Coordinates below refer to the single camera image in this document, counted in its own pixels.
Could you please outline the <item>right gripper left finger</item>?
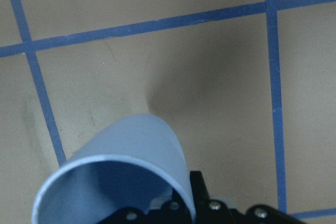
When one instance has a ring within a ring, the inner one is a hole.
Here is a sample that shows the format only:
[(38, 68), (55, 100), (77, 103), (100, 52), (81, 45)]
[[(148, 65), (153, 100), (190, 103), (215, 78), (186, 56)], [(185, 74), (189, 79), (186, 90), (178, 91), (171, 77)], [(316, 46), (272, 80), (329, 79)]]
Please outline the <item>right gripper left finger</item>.
[(184, 201), (179, 195), (154, 198), (147, 213), (124, 207), (98, 223), (184, 223)]

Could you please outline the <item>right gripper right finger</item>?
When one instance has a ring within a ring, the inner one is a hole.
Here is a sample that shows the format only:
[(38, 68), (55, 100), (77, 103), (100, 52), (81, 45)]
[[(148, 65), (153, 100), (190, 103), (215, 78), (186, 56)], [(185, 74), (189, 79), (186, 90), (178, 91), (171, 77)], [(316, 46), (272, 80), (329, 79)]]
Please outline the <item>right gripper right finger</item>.
[(190, 172), (190, 182), (197, 223), (304, 224), (303, 221), (267, 205), (253, 205), (244, 214), (236, 208), (230, 208), (224, 201), (209, 196), (203, 174), (200, 171)]

